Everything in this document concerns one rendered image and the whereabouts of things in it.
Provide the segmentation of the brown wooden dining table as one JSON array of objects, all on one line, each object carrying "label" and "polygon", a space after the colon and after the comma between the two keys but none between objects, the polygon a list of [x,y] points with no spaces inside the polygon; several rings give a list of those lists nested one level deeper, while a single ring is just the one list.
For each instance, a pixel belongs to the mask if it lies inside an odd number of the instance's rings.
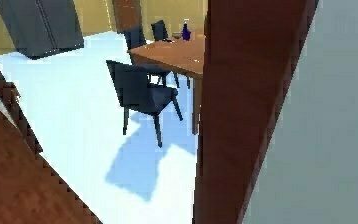
[{"label": "brown wooden dining table", "polygon": [[137,64],[157,64],[193,80],[192,133],[198,133],[200,121],[205,36],[195,35],[189,41],[158,41],[128,51]]}]

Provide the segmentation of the dark blue chair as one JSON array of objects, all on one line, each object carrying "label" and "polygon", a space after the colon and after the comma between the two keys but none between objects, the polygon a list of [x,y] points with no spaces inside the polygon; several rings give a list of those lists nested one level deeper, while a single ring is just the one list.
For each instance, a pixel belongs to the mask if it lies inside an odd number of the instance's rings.
[{"label": "dark blue chair", "polygon": [[127,134],[130,111],[149,115],[154,120],[157,145],[161,147],[160,113],[172,103],[179,120],[183,120],[177,101],[177,89],[151,83],[147,77],[147,70],[141,66],[123,64],[113,60],[107,60],[106,65],[112,78],[119,104],[123,108],[123,134]]},{"label": "dark blue chair", "polygon": [[166,41],[170,42],[168,38],[167,29],[163,20],[159,20],[151,24],[153,37],[155,41]]},{"label": "dark blue chair", "polygon": [[125,30],[124,36],[129,50],[147,44],[141,25]]}]

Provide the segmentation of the brown wooden room door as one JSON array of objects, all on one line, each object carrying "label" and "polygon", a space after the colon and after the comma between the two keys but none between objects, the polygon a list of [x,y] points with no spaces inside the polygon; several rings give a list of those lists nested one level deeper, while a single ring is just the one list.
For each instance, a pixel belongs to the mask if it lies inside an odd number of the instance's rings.
[{"label": "brown wooden room door", "polygon": [[116,30],[125,30],[141,24],[140,0],[112,0]]},{"label": "brown wooden room door", "polygon": [[40,155],[17,96],[0,72],[0,224],[103,224]]},{"label": "brown wooden room door", "polygon": [[319,0],[208,0],[192,224],[241,224]]}]

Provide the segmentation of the dark grey fridge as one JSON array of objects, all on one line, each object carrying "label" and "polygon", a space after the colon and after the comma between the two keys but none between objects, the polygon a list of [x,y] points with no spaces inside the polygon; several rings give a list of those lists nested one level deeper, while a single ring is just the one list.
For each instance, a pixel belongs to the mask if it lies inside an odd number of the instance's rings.
[{"label": "dark grey fridge", "polygon": [[36,60],[84,47],[73,0],[0,0],[15,49]]}]

